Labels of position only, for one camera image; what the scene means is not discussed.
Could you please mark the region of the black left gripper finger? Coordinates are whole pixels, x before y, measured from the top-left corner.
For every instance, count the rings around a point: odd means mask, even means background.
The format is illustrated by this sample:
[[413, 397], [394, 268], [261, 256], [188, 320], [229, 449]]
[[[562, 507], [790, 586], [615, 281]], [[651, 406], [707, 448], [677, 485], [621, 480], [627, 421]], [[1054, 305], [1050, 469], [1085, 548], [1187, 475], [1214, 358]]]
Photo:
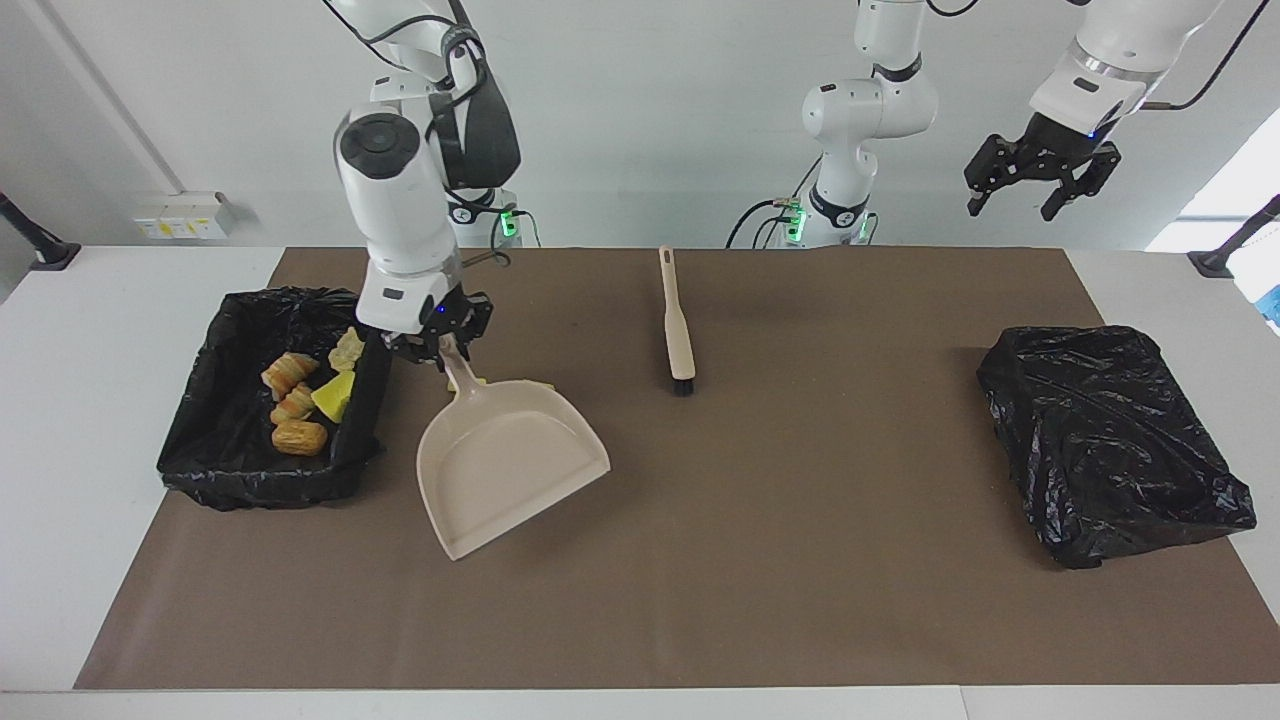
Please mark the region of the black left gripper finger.
[[1021, 179], [1018, 169], [1021, 145], [1001, 135], [991, 135], [966, 164], [970, 199], [966, 211], [978, 217], [992, 193]]
[[1059, 174], [1059, 187], [1041, 208], [1044, 222], [1052, 222], [1068, 205], [1082, 197], [1094, 197], [1105, 187], [1121, 161], [1117, 150], [1098, 150], [1074, 167], [1066, 165]]

